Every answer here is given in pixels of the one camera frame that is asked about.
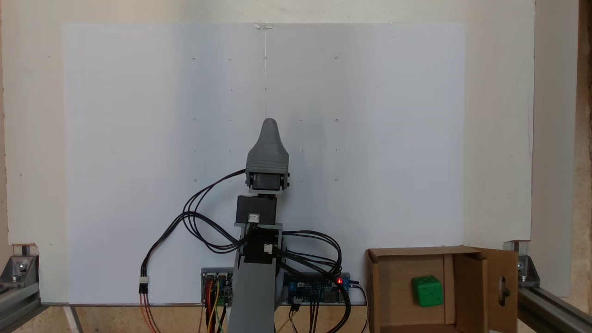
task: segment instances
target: green cube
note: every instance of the green cube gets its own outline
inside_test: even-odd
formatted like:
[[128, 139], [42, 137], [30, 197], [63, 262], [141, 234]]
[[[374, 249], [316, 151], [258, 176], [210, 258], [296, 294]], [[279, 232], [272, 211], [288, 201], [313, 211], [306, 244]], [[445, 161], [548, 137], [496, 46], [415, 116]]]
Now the green cube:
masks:
[[413, 298], [422, 308], [444, 303], [442, 284], [433, 276], [420, 276], [411, 279]]

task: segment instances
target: circuit board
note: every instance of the circuit board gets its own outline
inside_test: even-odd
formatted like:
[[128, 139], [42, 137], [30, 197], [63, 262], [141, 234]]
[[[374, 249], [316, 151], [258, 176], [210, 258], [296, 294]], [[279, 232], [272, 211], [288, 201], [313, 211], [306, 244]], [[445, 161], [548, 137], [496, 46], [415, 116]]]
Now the circuit board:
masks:
[[[344, 302], [343, 295], [334, 282], [321, 279], [319, 274], [305, 273], [310, 280], [305, 280], [288, 273], [284, 274], [284, 300], [283, 304], [291, 305], [294, 299], [300, 299], [302, 304], [309, 304], [318, 300], [321, 304], [340, 304]], [[349, 294], [349, 273], [342, 273], [337, 281], [341, 281]], [[202, 268], [201, 269], [201, 294], [202, 302], [210, 290], [210, 297], [215, 299], [216, 287], [220, 283], [220, 295], [218, 306], [232, 306], [233, 269], [232, 268]]]
[[220, 286], [218, 306], [232, 306], [232, 268], [202, 268], [201, 269], [201, 297], [205, 302], [210, 291], [211, 299], [216, 298], [217, 287]]
[[[284, 275], [284, 302], [292, 304], [295, 299], [302, 303], [319, 301], [321, 304], [343, 303], [343, 294], [334, 282], [322, 279], [318, 274], [306, 274], [314, 278], [312, 281], [286, 274]], [[349, 273], [342, 273], [337, 279], [349, 294]]]

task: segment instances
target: white board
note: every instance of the white board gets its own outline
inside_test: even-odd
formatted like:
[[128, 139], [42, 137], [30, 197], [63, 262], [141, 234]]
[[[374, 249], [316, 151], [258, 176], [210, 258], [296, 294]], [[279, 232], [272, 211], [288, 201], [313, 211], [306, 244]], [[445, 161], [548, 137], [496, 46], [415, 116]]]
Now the white board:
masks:
[[[462, 24], [69, 25], [64, 70], [70, 303], [136, 303], [147, 250], [244, 168], [266, 116], [290, 154], [278, 222], [334, 237], [353, 278], [367, 248], [463, 241]], [[225, 182], [201, 211], [238, 235], [246, 192]], [[181, 225], [150, 260], [150, 300], [199, 302], [201, 267], [233, 260]]]

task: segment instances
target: black cable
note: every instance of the black cable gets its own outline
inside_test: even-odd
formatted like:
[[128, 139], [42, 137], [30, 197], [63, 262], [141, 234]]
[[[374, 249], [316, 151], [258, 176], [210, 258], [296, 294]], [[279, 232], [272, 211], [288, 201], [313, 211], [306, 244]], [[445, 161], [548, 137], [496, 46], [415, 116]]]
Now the black cable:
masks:
[[314, 302], [310, 302], [308, 306], [308, 312], [310, 314], [310, 323], [308, 324], [308, 333], [313, 333], [313, 324], [314, 324]]
[[[207, 194], [214, 186], [216, 186], [217, 184], [219, 184], [220, 182], [227, 180], [231, 177], [235, 177], [241, 174], [244, 174], [245, 170], [240, 170], [237, 172], [234, 172], [228, 176], [223, 177], [222, 179], [218, 180], [217, 182], [215, 182], [214, 184], [209, 185], [208, 187], [205, 187], [204, 189], [202, 189], [201, 191], [197, 192], [196, 194], [194, 194], [188, 201], [187, 203], [185, 203], [185, 206], [183, 207], [183, 212], [178, 215], [175, 220], [173, 220], [173, 222], [169, 225], [168, 228], [166, 228], [165, 232], [162, 234], [162, 236], [154, 243], [154, 245], [152, 245], [152, 247], [150, 248], [150, 250], [148, 251], [148, 254], [146, 255], [144, 261], [142, 262], [141, 268], [140, 268], [140, 276], [141, 277], [146, 277], [148, 276], [147, 274], [147, 267], [148, 267], [148, 261], [150, 260], [150, 256], [152, 255], [152, 252], [168, 237], [171, 235], [171, 233], [173, 232], [173, 230], [175, 230], [175, 228], [179, 225], [179, 223], [183, 222], [183, 224], [185, 225], [185, 227], [187, 228], [187, 230], [194, 235], [197, 239], [199, 239], [200, 241], [202, 241], [205, 246], [212, 252], [214, 253], [218, 253], [218, 254], [225, 254], [225, 253], [230, 253], [235, 251], [237, 248], [241, 247], [247, 240], [248, 240], [248, 236], [249, 234], [246, 234], [245, 237], [243, 237], [242, 239], [239, 239], [237, 241], [236, 238], [234, 238], [231, 234], [229, 234], [228, 232], [226, 232], [226, 230], [224, 230], [220, 225], [218, 225], [217, 223], [215, 223], [214, 221], [212, 221], [210, 218], [204, 216], [201, 213], [198, 213], [196, 211], [190, 211], [189, 209], [191, 208], [193, 202], [202, 194], [204, 193]], [[192, 218], [194, 223], [191, 224], [191, 222], [189, 223], [191, 225], [188, 226], [187, 225], [187, 218]], [[230, 241], [230, 244], [228, 245], [216, 245], [216, 244], [212, 244], [208, 241], [206, 241], [203, 236], [200, 234], [199, 230], [197, 229], [197, 223], [195, 222], [195, 218], [198, 218], [202, 221], [204, 221], [205, 223], [207, 223], [209, 226], [211, 226], [214, 230], [216, 230], [217, 232], [219, 232], [220, 234], [222, 234], [226, 239], [228, 239]], [[147, 293], [147, 283], [145, 284], [144, 289], [142, 288], [142, 285], [140, 286], [140, 293]]]
[[[342, 262], [342, 252], [341, 252], [341, 247], [339, 246], [339, 244], [337, 243], [337, 241], [335, 241], [335, 239], [333, 239], [331, 236], [326, 235], [324, 233], [321, 232], [317, 232], [317, 231], [313, 231], [313, 230], [293, 230], [293, 231], [285, 231], [282, 233], [284, 236], [297, 236], [297, 237], [305, 237], [305, 238], [313, 238], [313, 239], [318, 239], [320, 241], [323, 241], [329, 245], [331, 245], [336, 251], [337, 251], [337, 260], [333, 261], [330, 260], [331, 262], [333, 262], [334, 264], [328, 264], [328, 263], [322, 263], [323, 265], [329, 265], [332, 267], [331, 270], [328, 271], [328, 273], [334, 277], [338, 277], [341, 275], [341, 270], [342, 270], [342, 266], [341, 266], [341, 262]], [[287, 251], [287, 253], [290, 253], [294, 256], [299, 256], [301, 260], [306, 260], [308, 262], [315, 262], [309, 258], [303, 258], [303, 256], [308, 256], [308, 257], [314, 257], [314, 258], [321, 258], [326, 260], [327, 258], [324, 257], [319, 257], [319, 256], [315, 256], [315, 255], [308, 255], [308, 254], [300, 254], [299, 252], [294, 252], [294, 251]]]
[[226, 316], [226, 305], [224, 305], [224, 309], [222, 310], [222, 315], [220, 316], [220, 323], [218, 323], [218, 331], [216, 331], [216, 333], [222, 332], [222, 323], [224, 322], [225, 316]]
[[341, 318], [341, 320], [339, 321], [339, 323], [337, 323], [337, 325], [335, 325], [335, 327], [333, 327], [331, 330], [329, 330], [328, 333], [335, 333], [337, 332], [341, 327], [343, 327], [345, 325], [345, 323], [348, 321], [349, 316], [351, 314], [352, 311], [352, 303], [349, 299], [349, 295], [347, 293], [347, 290], [345, 289], [345, 287], [343, 286], [342, 283], [338, 283], [337, 282], [337, 277], [331, 275], [328, 271], [320, 268], [319, 266], [312, 264], [306, 260], [302, 260], [301, 258], [299, 258], [298, 256], [295, 256], [293, 254], [289, 254], [279, 248], [274, 248], [274, 251], [276, 254], [278, 254], [280, 257], [285, 258], [285, 259], [289, 259], [292, 261], [295, 261], [299, 264], [302, 264], [304, 266], [307, 266], [309, 268], [312, 268], [313, 270], [321, 273], [322, 275], [325, 276], [325, 278], [331, 280], [339, 289], [339, 291], [342, 293], [343, 295], [343, 300], [345, 302], [345, 311], [343, 313], [343, 317]]
[[364, 295], [364, 303], [366, 303], [366, 323], [364, 324], [364, 327], [362, 328], [362, 332], [361, 332], [361, 333], [364, 333], [364, 332], [366, 332], [366, 328], [368, 327], [368, 319], [369, 319], [368, 315], [369, 315], [369, 311], [370, 311], [369, 307], [368, 307], [368, 297], [366, 295], [366, 290], [364, 289], [364, 287], [362, 287], [362, 285], [358, 281], [350, 280], [350, 287], [359, 289], [362, 292], [362, 294]]
[[317, 304], [315, 306], [315, 313], [314, 313], [313, 333], [317, 332], [317, 318], [318, 318], [318, 309], [319, 308], [320, 308], [320, 301], [317, 299]]
[[292, 324], [292, 330], [294, 331], [294, 333], [298, 333], [298, 330], [296, 329], [296, 325], [294, 325], [294, 318], [290, 318], [290, 323]]

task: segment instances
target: red wire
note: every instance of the red wire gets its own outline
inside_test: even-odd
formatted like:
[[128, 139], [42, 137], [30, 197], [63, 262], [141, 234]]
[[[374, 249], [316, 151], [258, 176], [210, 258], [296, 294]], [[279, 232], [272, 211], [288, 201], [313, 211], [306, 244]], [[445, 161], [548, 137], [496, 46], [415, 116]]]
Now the red wire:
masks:
[[150, 331], [152, 333], [155, 333], [154, 332], [154, 329], [152, 329], [150, 327], [150, 324], [148, 323], [148, 319], [146, 319], [146, 316], [144, 316], [144, 308], [143, 308], [143, 305], [142, 305], [142, 294], [140, 294], [140, 311], [142, 312], [142, 318], [144, 318], [144, 322], [146, 323], [146, 326], [148, 326], [148, 329], [150, 329]]
[[[150, 307], [150, 303], [148, 303], [148, 296], [146, 294], [144, 294], [144, 304], [146, 304], [146, 315], [148, 316], [148, 319], [151, 319], [150, 316], [148, 315], [148, 313], [149, 313], [148, 308]], [[152, 329], [152, 332], [156, 333], [156, 329], [152, 325], [152, 320], [148, 320], [148, 322], [150, 323], [150, 328]]]
[[[206, 302], [206, 304], [207, 304], [207, 306], [208, 306], [208, 310], [209, 310], [209, 311], [211, 311], [211, 309], [210, 309], [210, 308], [211, 308], [211, 303], [210, 303], [210, 302], [211, 302], [211, 300], [210, 300], [210, 294], [211, 294], [211, 292], [212, 292], [212, 285], [213, 285], [213, 284], [214, 284], [214, 283], [213, 283], [212, 281], [208, 281], [208, 291], [207, 291], [207, 292], [205, 292], [205, 302]], [[209, 320], [209, 318], [208, 318], [208, 322], [206, 323], [206, 326], [208, 327], [208, 333], [211, 333], [211, 328], [210, 328], [210, 320]]]

